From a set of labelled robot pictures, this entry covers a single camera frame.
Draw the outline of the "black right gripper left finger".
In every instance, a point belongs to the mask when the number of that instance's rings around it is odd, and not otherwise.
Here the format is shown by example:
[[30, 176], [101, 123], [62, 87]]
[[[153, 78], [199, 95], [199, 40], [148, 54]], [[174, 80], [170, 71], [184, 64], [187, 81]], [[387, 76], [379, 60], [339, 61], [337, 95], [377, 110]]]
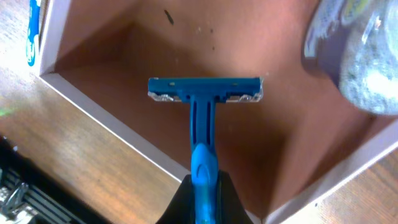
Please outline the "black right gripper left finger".
[[190, 174], [184, 177], [156, 224], [195, 224], [195, 195]]

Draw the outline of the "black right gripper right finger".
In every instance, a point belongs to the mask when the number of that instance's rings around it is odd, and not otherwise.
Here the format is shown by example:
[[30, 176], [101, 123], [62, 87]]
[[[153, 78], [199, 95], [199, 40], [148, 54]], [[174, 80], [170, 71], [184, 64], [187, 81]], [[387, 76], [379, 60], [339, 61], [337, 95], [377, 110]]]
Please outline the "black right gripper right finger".
[[253, 224], [230, 175], [220, 170], [216, 187], [216, 224]]

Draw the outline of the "blue disposable razor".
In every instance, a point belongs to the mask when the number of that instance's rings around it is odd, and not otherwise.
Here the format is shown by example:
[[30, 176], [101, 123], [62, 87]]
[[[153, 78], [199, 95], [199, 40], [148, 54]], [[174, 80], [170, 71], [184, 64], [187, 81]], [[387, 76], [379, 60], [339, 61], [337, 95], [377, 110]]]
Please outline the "blue disposable razor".
[[190, 105], [195, 223], [216, 223], [219, 172], [215, 149], [216, 104], [260, 101], [262, 78], [150, 78], [148, 95], [155, 101]]

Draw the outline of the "clear blue pump bottle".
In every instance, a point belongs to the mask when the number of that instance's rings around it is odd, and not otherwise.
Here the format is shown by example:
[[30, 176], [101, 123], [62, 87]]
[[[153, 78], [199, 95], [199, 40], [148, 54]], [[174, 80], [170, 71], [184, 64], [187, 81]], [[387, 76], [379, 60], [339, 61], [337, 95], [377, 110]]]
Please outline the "clear blue pump bottle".
[[397, 115], [397, 0], [321, 0], [302, 47], [355, 107]]

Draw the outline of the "blue white toothbrush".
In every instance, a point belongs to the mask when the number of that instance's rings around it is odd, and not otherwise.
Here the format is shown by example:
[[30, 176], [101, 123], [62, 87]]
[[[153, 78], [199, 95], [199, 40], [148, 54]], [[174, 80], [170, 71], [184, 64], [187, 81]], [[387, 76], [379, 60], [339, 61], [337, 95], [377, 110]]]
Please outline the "blue white toothbrush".
[[39, 55], [39, 18], [41, 0], [29, 1], [29, 25], [27, 30], [27, 40], [25, 54], [27, 64], [33, 67]]

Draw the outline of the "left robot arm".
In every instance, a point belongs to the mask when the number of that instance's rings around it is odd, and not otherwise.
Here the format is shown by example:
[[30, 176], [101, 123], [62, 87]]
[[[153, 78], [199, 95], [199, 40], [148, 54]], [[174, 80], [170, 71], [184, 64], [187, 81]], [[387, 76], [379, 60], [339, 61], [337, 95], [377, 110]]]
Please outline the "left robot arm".
[[110, 221], [19, 154], [1, 137], [1, 223], [91, 224]]

